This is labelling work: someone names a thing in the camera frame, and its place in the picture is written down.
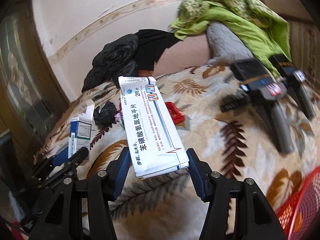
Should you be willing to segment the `white long medicine box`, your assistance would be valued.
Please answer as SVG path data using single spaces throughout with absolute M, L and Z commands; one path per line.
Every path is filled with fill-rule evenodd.
M 153 77 L 118 79 L 124 128 L 138 179 L 189 166 L 189 158 Z

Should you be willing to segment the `blue white medicine box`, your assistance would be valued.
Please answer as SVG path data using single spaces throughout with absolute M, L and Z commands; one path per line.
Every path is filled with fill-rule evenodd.
M 75 155 L 82 147 L 89 150 L 94 108 L 95 103 L 89 99 L 80 105 L 79 113 L 70 118 L 68 158 Z

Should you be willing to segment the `small black plastic bag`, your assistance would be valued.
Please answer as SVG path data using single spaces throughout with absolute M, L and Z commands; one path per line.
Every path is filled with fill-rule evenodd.
M 93 113 L 93 119 L 96 126 L 107 127 L 115 121 L 117 109 L 114 103 L 108 101 L 103 107 L 97 107 Z

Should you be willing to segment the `leaf-patterned bed blanket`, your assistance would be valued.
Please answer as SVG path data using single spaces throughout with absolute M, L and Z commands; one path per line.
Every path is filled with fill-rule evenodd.
M 280 154 L 252 106 L 220 111 L 224 97 L 241 94 L 228 67 L 188 68 L 156 83 L 185 117 L 176 126 L 183 146 L 227 178 L 252 178 L 274 209 L 319 165 L 319 118 L 308 120 L 289 96 L 280 106 L 294 150 Z M 130 170 L 110 210 L 119 239 L 198 239 L 208 204 L 196 195 L 186 169 L 144 180 Z

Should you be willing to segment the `grey quilted pillow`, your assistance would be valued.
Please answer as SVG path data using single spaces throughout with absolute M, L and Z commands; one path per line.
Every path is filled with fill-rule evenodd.
M 221 22 L 213 21 L 208 25 L 207 38 L 213 53 L 207 62 L 210 67 L 230 66 L 236 61 L 254 57 L 242 40 Z

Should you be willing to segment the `green quilt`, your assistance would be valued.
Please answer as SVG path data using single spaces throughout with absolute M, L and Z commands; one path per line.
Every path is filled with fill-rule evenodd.
M 280 77 L 269 58 L 291 57 L 286 20 L 260 0 L 182 0 L 170 27 L 176 38 L 184 40 L 203 33 L 213 21 L 228 27 L 275 78 Z

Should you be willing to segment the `red crumpled wrapper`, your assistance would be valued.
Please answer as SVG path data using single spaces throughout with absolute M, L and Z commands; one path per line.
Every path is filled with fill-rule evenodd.
M 184 114 L 175 106 L 173 102 L 165 102 L 165 105 L 175 125 L 185 121 Z

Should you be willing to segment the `red plastic mesh basket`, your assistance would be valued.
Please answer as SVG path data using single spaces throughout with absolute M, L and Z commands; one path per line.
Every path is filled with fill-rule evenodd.
M 276 215 L 287 239 L 302 239 L 319 211 L 319 167 L 304 180 L 302 188 L 293 194 Z

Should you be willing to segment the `black puffer jacket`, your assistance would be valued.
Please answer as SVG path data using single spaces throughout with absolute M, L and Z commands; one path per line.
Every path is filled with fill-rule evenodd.
M 119 87 L 118 77 L 137 76 L 138 64 L 134 54 L 138 48 L 138 36 L 127 34 L 104 46 L 92 61 L 92 69 L 84 79 L 82 92 L 97 87 L 105 81 L 113 81 Z

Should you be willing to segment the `black cloth garment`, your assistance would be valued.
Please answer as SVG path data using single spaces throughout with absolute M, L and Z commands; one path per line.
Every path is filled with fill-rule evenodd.
M 134 59 L 138 70 L 153 71 L 163 52 L 180 41 L 174 33 L 156 29 L 141 29 L 136 35 L 138 48 Z

